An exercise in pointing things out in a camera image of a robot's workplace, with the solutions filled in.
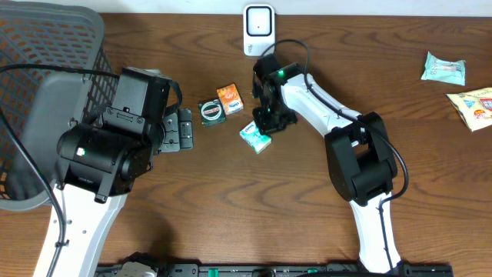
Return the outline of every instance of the gray plastic basket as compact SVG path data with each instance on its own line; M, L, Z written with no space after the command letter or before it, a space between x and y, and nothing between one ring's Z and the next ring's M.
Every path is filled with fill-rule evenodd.
M102 49L104 29L102 18L88 8L0 2L0 66L38 63L110 72L111 66ZM53 110L62 110L63 115L73 115L75 110L79 116L75 114L74 118L84 118L95 105L112 102L116 86L117 80L110 77L14 70L0 75L0 107L26 148L34 152L31 153L33 159L49 181L55 157L50 155L49 159L44 159L36 148L55 151L53 138L59 134L52 134L50 125L58 124L57 132L60 132L62 120L62 128L68 130L70 119L59 118ZM77 100L80 95L84 97L82 104L80 99ZM63 100L66 105L46 107L47 101L61 97L66 97L66 101ZM51 138L43 141L45 134L40 128L47 128L45 133ZM40 132L43 138L35 136ZM18 155L3 126L0 126L0 145L0 209L28 210L46 202L48 197L40 181L28 172L30 169Z

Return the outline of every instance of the small packet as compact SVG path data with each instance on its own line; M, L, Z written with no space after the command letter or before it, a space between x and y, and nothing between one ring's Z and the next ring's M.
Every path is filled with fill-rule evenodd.
M251 122L239 132L239 135L254 149L256 154L260 154L263 149L271 144L271 138L260 134L260 129L256 123Z
M472 132L492 125L492 88L446 96Z
M433 80L455 85L464 85L464 61L446 62L427 53L422 80Z
M224 106L225 114L239 112L244 108L238 89L235 84L217 90L218 97Z
M224 109L218 99L198 104L201 115L201 123L208 127L225 122Z

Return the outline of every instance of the wooden tabletop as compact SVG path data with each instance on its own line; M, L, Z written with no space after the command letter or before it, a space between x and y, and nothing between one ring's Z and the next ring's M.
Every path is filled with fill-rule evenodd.
M116 72L159 68L179 82L182 107L193 111L194 148L158 156L135 182L100 262L136 251L214 264L358 257L354 216L330 182L316 130L299 116L259 155L239 137L259 106L241 16L102 17ZM492 271L492 127L471 133L444 94L492 84L491 30L487 18L277 17L277 39L306 42L320 86L354 110L381 115L404 157L410 188L391 203L402 258L449 262L455 276ZM421 81L427 51L466 60L467 85ZM279 46L278 54L285 65L305 59L295 45ZM244 111L204 128L197 103L231 83ZM399 175L395 190L402 182ZM31 275L48 217L48 207L0 212L0 275Z

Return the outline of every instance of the light blue packet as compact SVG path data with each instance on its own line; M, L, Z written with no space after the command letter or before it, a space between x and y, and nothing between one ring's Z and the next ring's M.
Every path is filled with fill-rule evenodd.
M464 85L464 61L446 62L427 53L422 80L433 80L455 85Z
M260 134L260 129L254 121L244 127L239 135L254 149L256 154L259 154L271 143L269 136Z

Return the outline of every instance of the white wall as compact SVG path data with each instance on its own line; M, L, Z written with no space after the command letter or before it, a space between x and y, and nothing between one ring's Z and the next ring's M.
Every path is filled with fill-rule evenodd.
M492 0L30 0L84 5L97 12L241 14L246 4L271 4L279 15L492 16Z

